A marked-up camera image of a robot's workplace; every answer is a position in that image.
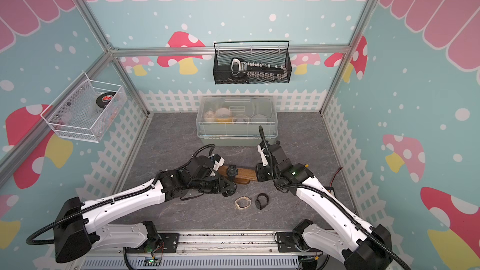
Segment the large black digital watch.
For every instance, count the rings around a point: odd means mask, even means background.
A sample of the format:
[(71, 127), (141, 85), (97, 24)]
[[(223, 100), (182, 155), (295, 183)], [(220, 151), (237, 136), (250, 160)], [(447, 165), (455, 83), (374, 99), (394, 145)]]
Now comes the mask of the large black digital watch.
[(230, 180), (234, 180), (238, 175), (238, 168), (235, 165), (230, 165), (227, 167), (226, 175)]

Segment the wooden watch stand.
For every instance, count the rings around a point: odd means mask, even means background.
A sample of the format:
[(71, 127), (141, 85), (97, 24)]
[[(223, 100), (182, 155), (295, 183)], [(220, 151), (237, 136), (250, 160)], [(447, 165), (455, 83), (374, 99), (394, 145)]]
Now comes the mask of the wooden watch stand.
[[(220, 175), (222, 175), (222, 176), (226, 177), (228, 180), (230, 180), (226, 175), (227, 167), (228, 166), (221, 166), (217, 171)], [(256, 178), (256, 171), (255, 170), (246, 169), (246, 168), (242, 168), (242, 167), (237, 167), (237, 169), (238, 169), (238, 175), (236, 176), (236, 178), (234, 180), (230, 180), (230, 181), (233, 181), (234, 183), (240, 184), (240, 185), (248, 185), (251, 181), (258, 182), (257, 178)]]

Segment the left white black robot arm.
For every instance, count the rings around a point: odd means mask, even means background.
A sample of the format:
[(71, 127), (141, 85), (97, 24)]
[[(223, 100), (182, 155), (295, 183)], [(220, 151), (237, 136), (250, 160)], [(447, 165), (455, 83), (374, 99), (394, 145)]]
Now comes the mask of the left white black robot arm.
[(225, 160), (209, 144), (206, 156), (196, 151), (183, 165), (158, 171), (149, 181), (117, 194), (82, 202), (71, 198), (63, 204), (54, 222), (33, 232), (26, 238), (30, 246), (53, 245), (55, 261), (68, 263), (97, 248), (141, 248), (160, 237), (151, 221), (126, 226), (108, 226), (123, 216), (173, 199), (185, 199), (191, 191), (200, 195), (213, 194), (229, 197), (235, 194), (236, 183), (218, 170)]

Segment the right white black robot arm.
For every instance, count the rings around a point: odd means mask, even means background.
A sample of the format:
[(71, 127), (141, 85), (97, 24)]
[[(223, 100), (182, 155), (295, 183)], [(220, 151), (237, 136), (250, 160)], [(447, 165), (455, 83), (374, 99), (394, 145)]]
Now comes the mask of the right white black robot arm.
[(347, 270), (385, 270), (396, 262), (404, 270), (410, 266), (394, 251), (390, 232), (382, 225), (373, 227), (338, 201), (303, 164), (293, 164), (279, 143), (266, 140), (259, 128), (258, 170), (267, 174), (276, 189), (292, 193), (307, 203), (331, 227), (329, 232), (311, 221), (297, 226), (297, 247), (320, 250), (342, 262)]

